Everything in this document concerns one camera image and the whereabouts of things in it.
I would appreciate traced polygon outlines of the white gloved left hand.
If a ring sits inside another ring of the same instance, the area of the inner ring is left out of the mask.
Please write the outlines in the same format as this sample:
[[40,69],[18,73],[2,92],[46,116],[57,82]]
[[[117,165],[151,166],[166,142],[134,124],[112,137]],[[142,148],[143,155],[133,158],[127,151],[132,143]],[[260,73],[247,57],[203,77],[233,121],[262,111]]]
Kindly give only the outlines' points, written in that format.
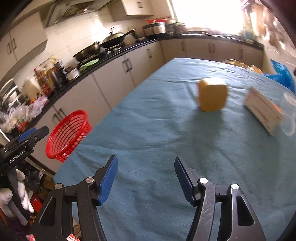
[[25,175],[16,168],[1,176],[1,210],[9,218],[17,218],[21,225],[29,223],[34,209],[23,183]]

